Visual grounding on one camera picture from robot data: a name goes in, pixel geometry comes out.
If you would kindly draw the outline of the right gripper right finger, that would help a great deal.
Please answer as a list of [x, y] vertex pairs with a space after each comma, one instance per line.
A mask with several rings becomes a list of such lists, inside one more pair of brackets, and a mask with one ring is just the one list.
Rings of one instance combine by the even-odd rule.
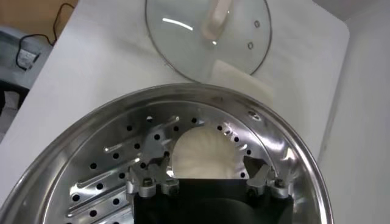
[[243, 164], [249, 175], [246, 186], [250, 196], [260, 197], [268, 191], [273, 198], [290, 197], [289, 184], [265, 160], [244, 156]]

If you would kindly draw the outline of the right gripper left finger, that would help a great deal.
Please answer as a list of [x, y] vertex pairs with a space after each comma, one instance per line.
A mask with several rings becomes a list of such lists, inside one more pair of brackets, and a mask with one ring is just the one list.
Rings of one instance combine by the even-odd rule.
[[138, 161], [129, 166], [126, 172], [126, 194], [138, 195], [141, 198], [152, 198], [160, 193], [169, 197], [179, 194], [179, 180], [167, 174], [170, 154], [152, 158], [148, 163]]

